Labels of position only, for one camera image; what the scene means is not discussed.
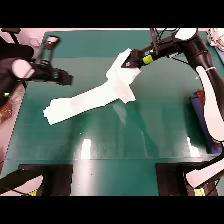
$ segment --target white cloth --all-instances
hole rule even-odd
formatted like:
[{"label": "white cloth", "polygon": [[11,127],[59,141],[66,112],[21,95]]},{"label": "white cloth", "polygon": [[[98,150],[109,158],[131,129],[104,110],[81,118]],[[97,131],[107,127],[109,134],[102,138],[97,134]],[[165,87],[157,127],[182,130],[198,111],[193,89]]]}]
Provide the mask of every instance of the white cloth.
[{"label": "white cloth", "polygon": [[114,100],[121,99],[125,104],[135,101],[130,84],[140,73],[138,68],[121,68],[130,55],[131,49],[120,53],[106,73],[108,81],[103,85],[72,98],[51,100],[43,112],[50,125],[66,120],[85,111],[105,106]]}]

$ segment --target yellow label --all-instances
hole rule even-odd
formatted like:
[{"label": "yellow label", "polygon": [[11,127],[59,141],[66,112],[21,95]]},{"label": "yellow label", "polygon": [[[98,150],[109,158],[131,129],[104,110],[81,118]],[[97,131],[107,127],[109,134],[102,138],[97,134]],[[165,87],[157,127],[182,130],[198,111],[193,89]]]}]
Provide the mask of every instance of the yellow label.
[{"label": "yellow label", "polygon": [[143,61],[146,65],[150,64],[151,62],[153,62],[152,56],[148,55],[148,56],[144,57]]},{"label": "yellow label", "polygon": [[195,196],[205,196],[204,188],[194,189]]},{"label": "yellow label", "polygon": [[29,195],[30,196],[37,196],[37,190],[30,192]]}]

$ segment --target table surface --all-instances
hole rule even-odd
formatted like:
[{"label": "table surface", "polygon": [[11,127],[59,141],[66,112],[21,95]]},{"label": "table surface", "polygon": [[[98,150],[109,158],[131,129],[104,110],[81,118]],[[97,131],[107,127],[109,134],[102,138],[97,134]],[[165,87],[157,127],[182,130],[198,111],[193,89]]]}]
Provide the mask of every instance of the table surface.
[{"label": "table surface", "polygon": [[[73,163],[71,195],[158,195],[155,163],[214,156],[207,153],[189,100],[202,89],[200,80],[190,66],[167,58],[141,69],[131,84],[135,102],[117,100],[50,126],[43,110],[52,99],[103,84],[117,55],[146,47],[151,36],[149,31],[131,30],[49,32],[45,37],[48,34],[61,37],[53,66],[73,75],[73,85],[29,83],[1,177],[19,164]],[[200,36],[206,41],[205,32]],[[208,47],[224,77],[220,58]],[[90,151],[85,139],[91,142]],[[221,180],[218,187],[222,195],[223,184]]]}]

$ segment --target green tabletop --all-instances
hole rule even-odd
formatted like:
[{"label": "green tabletop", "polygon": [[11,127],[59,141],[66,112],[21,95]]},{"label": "green tabletop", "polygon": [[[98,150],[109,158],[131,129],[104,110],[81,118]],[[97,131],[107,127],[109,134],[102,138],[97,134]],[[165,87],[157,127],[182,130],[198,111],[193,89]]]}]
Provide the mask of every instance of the green tabletop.
[{"label": "green tabletop", "polygon": [[[48,34],[61,37],[53,66],[73,75],[73,85],[29,83],[1,177],[24,163],[73,163],[72,195],[158,195],[156,162],[203,161],[214,156],[207,153],[189,100],[202,89],[200,80],[190,66],[167,58],[141,69],[131,84],[135,102],[125,105],[117,100],[50,126],[43,110],[52,99],[103,84],[117,55],[127,48],[146,47],[151,36],[149,31],[131,30]],[[206,40],[205,33],[200,36]],[[224,77],[221,60],[209,49]],[[85,139],[91,142],[87,155]]]}]

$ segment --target robotic arm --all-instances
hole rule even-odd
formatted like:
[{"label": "robotic arm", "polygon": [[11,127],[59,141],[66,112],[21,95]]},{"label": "robotic arm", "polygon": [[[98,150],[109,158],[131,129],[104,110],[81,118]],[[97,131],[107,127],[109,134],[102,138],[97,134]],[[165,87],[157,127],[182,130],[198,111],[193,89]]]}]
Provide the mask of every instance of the robotic arm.
[{"label": "robotic arm", "polygon": [[[17,86],[25,81],[54,82],[59,85],[72,85],[73,77],[65,70],[53,68],[53,51],[60,42],[57,36],[48,36],[44,42],[37,63],[20,58],[7,58],[0,61],[0,106],[5,104]],[[45,50],[50,50],[49,60],[44,60]]]},{"label": "robotic arm", "polygon": [[[134,49],[122,65],[123,68],[141,68],[161,57],[173,57],[184,53],[189,65],[198,73],[205,92],[204,117],[212,138],[224,142],[224,80],[217,73],[212,57],[197,28],[180,28],[171,36],[158,40],[154,28],[150,28],[152,43],[148,47]],[[218,179],[224,171],[224,152],[201,166],[188,166],[183,177],[193,188]]]}]

